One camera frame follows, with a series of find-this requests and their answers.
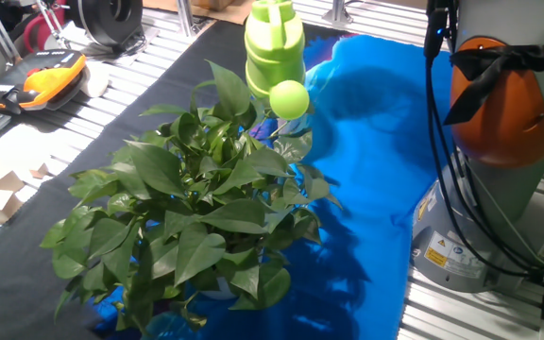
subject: wooden block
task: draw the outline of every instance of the wooden block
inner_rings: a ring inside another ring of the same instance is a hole
[[[6,223],[23,205],[11,190],[0,190],[0,224]]]
[[[42,179],[49,172],[44,161],[31,160],[28,161],[26,165],[28,172],[30,172],[30,175],[35,179]]]
[[[0,190],[17,192],[25,186],[25,183],[12,170],[9,161],[0,161]]]

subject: potted plant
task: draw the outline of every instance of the potted plant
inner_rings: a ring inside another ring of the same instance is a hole
[[[238,297],[231,309],[270,307],[291,284],[280,250],[300,238],[320,243],[308,205],[338,203],[323,175],[300,163],[312,132],[276,131],[273,148],[263,145],[249,132],[273,113],[233,72],[211,67],[214,81],[197,88],[214,85],[219,103],[198,108],[193,92],[189,110],[155,106],[143,115],[178,118],[127,141],[110,166],[73,174],[69,192],[81,200],[42,241],[70,280],[56,315],[72,297],[97,304],[122,287],[117,329],[145,332],[153,304],[169,299],[195,331],[206,323],[188,309],[196,294],[221,282]]]

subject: white cable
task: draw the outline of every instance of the white cable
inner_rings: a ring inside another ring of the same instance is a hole
[[[484,184],[482,183],[482,180],[478,177],[478,174],[476,174],[476,172],[473,170],[473,168],[471,167],[471,164],[469,164],[469,161],[467,159],[465,159],[465,164],[467,165],[467,167],[469,168],[469,170],[471,170],[471,174],[473,174],[473,177],[476,178],[476,180],[478,180],[478,182],[480,183],[480,186],[482,186],[482,189],[484,189],[484,191],[486,192],[486,194],[488,195],[488,197],[490,198],[490,201],[495,205],[495,207],[497,208],[497,210],[499,211],[499,213],[501,214],[501,216],[504,218],[505,222],[507,222],[507,225],[511,228],[511,230],[516,234],[516,236],[519,238],[519,240],[524,244],[524,246],[526,247],[526,249],[533,255],[533,257],[535,257],[535,259],[537,261],[539,261],[540,263],[544,264],[544,260],[541,259],[536,253],[534,250],[532,250],[530,248],[530,246],[528,246],[528,243],[526,243],[526,241],[524,240],[524,238],[519,234],[518,230],[516,229],[516,227],[514,227],[514,225],[511,223],[511,221],[509,220],[509,217],[507,217],[507,215],[502,211],[501,207],[499,206],[499,203],[497,203],[497,201],[495,200],[495,198],[492,196],[492,194],[490,194],[490,192],[488,191],[488,189],[484,186]]]

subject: watering can handle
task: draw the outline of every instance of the watering can handle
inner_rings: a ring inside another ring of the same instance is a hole
[[[278,4],[268,7],[270,27],[272,32],[272,49],[281,49],[286,41],[284,26],[282,24],[281,7]]]

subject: black mat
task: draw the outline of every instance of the black mat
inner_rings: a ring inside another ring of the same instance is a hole
[[[67,192],[73,183],[68,174],[108,164],[107,155],[123,146],[123,140],[130,135],[139,136],[172,120],[169,115],[138,117],[152,105],[171,103],[188,108],[193,87],[213,78],[205,60],[244,77],[244,31],[242,26],[224,22],[211,27],[62,174],[44,183],[13,220],[0,229],[0,340],[96,339],[86,329],[97,318],[91,307],[68,305],[54,324],[54,310],[66,281],[55,276],[51,251],[39,248],[49,228],[77,204]],[[306,37],[336,35],[336,31],[327,28],[306,27]],[[201,91],[200,106],[215,103],[213,91],[212,88]]]

